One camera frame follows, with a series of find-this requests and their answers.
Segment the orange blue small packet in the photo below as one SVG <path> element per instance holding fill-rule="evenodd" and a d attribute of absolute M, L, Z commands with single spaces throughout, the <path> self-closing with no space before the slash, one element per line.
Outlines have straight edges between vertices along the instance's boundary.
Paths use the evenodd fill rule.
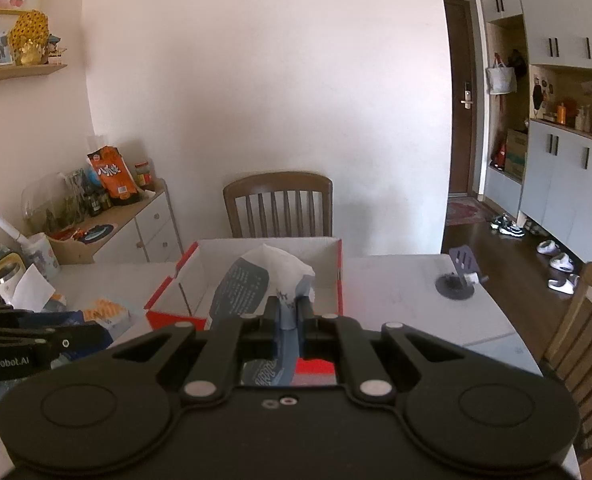
<path fill-rule="evenodd" d="M 96 299 L 90 308 L 81 311 L 84 322 L 96 322 L 106 330 L 122 330 L 131 325 L 128 309 L 106 298 Z"/>

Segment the blue white wet wipes pack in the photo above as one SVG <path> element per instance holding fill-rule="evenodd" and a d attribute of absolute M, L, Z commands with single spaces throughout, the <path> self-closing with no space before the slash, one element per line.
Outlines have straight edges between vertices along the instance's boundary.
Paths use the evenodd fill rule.
<path fill-rule="evenodd" d="M 232 316 L 261 315 L 268 296 L 281 304 L 281 377 L 276 385 L 264 383 L 264 360 L 250 361 L 241 373 L 245 386 L 285 387 L 294 375 L 295 302 L 300 296 L 315 298 L 315 271 L 285 250 L 263 244 L 237 258 L 215 289 L 209 309 L 212 328 Z"/>

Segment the white paper sheet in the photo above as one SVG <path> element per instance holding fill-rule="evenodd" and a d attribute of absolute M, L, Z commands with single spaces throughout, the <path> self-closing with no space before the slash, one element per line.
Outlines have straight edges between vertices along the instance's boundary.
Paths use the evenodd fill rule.
<path fill-rule="evenodd" d="M 16 285 L 11 305 L 19 310 L 41 312 L 54 292 L 55 288 L 32 264 Z"/>

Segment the red cardboard box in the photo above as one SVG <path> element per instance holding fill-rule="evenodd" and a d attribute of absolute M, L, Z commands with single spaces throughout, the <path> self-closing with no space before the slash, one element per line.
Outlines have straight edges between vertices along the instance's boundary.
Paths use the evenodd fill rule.
<path fill-rule="evenodd" d="M 199 240 L 175 265 L 145 306 L 151 328 L 179 321 L 197 330 L 226 318 L 261 315 L 267 300 L 279 300 L 279 354 L 251 361 L 241 372 L 246 386 L 331 386 L 334 365 L 299 356 L 295 305 L 310 299 L 317 315 L 343 312 L 343 242 L 334 237 L 223 238 Z"/>

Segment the wooden chair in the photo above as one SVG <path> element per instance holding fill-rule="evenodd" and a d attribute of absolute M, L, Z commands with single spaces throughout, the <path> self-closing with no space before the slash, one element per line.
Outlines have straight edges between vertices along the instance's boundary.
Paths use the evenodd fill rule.
<path fill-rule="evenodd" d="M 232 235 L 333 235 L 333 181 L 306 171 L 253 174 L 223 188 Z"/>
<path fill-rule="evenodd" d="M 567 388 L 580 413 L 576 452 L 592 458 L 592 262 L 587 263 L 571 302 L 540 362 L 545 375 Z"/>

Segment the white drawer sideboard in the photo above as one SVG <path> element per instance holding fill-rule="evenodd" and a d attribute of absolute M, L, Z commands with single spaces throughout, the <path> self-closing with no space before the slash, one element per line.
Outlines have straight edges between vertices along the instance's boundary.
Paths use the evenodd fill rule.
<path fill-rule="evenodd" d="M 50 240 L 61 264 L 163 263 L 180 258 L 182 244 L 164 180 L 127 206 L 113 206 Z"/>

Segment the black phone stand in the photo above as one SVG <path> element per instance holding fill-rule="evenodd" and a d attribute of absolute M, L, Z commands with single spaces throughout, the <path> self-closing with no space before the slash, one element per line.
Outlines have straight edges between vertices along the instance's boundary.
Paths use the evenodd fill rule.
<path fill-rule="evenodd" d="M 448 256 L 455 272 L 442 274 L 437 278 L 437 292 L 451 300 L 467 300 L 474 296 L 474 285 L 484 284 L 489 278 L 481 272 L 474 252 L 468 245 L 451 248 Z"/>

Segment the orange snack bag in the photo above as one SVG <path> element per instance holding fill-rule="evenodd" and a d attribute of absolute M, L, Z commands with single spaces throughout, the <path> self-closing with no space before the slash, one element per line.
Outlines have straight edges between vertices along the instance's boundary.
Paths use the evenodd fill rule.
<path fill-rule="evenodd" d="M 117 148 L 105 145 L 90 153 L 88 159 L 114 205 L 125 206 L 140 200 L 136 181 Z"/>

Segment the sneakers on floor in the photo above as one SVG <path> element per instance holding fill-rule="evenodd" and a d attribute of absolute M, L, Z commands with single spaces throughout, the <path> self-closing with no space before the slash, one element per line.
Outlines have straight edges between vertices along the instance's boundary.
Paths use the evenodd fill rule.
<path fill-rule="evenodd" d="M 518 224 L 506 216 L 506 214 L 499 214 L 494 217 L 490 222 L 490 228 L 492 231 L 500 233 L 504 236 L 510 236 L 515 238 L 524 237 L 524 229 L 520 228 Z"/>

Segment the right wooden chair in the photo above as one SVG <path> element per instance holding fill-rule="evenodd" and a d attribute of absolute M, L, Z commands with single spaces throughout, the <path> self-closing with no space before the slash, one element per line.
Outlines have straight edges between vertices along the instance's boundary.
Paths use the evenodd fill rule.
<path fill-rule="evenodd" d="M 587 263 L 571 302 L 540 362 L 545 375 L 567 388 L 580 413 L 576 452 L 592 458 L 592 262 Z"/>

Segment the golden flower ornament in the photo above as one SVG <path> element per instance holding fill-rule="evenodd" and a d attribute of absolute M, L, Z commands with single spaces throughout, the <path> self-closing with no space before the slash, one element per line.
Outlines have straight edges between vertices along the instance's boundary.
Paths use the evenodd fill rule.
<path fill-rule="evenodd" d="M 16 63 L 21 66 L 40 65 L 46 54 L 49 36 L 49 19 L 46 14 L 38 10 L 19 14 L 8 32 L 8 42 Z"/>

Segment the hanging grey tote bag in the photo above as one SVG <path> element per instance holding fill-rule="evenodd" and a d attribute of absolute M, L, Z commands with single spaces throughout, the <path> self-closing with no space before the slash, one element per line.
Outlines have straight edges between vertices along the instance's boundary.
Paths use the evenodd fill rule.
<path fill-rule="evenodd" d="M 490 96 L 507 96 L 517 91 L 515 70 L 507 66 L 497 53 L 493 65 L 486 68 L 486 83 Z"/>

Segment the dark brown door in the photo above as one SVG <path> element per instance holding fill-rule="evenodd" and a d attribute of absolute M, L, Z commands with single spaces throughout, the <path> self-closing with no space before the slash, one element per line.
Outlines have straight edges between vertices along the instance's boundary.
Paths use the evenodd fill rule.
<path fill-rule="evenodd" d="M 452 80 L 452 148 L 448 194 L 468 195 L 474 179 L 476 71 L 474 29 L 468 0 L 443 0 Z"/>

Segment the wooden wall shelf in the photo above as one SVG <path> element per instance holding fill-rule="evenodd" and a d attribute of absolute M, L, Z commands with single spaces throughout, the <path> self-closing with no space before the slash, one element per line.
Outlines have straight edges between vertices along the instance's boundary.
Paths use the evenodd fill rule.
<path fill-rule="evenodd" d="M 31 66 L 2 66 L 0 81 L 26 77 L 48 76 L 66 68 L 67 64 L 42 64 Z"/>

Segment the large white wall cabinet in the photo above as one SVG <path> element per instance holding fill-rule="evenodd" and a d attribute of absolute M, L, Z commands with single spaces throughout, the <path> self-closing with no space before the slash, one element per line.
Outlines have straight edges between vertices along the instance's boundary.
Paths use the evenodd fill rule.
<path fill-rule="evenodd" d="M 489 55 L 516 89 L 494 96 L 517 216 L 592 261 L 592 0 L 481 0 Z"/>

